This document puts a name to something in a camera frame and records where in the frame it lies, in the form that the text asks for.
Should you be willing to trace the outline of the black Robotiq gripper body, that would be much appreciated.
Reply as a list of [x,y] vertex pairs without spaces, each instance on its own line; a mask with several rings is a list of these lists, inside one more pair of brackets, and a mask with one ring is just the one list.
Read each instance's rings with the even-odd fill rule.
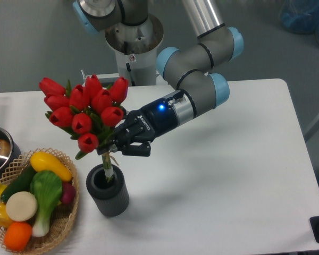
[[130,111],[125,121],[114,131],[115,144],[127,146],[134,142],[152,142],[175,129],[179,121],[170,100],[171,97],[160,98]]

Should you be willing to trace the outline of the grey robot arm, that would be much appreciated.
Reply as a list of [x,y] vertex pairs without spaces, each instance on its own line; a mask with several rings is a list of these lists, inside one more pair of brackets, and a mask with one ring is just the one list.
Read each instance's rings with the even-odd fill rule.
[[129,112],[98,154],[149,156],[154,139],[227,101],[229,85],[213,68],[242,53],[243,37],[224,24],[216,1],[184,1],[183,7],[198,44],[185,51],[168,47],[158,52],[163,26],[148,12],[147,1],[73,3],[87,31],[104,32],[120,76],[132,86],[147,86],[160,75],[173,88],[172,93]]

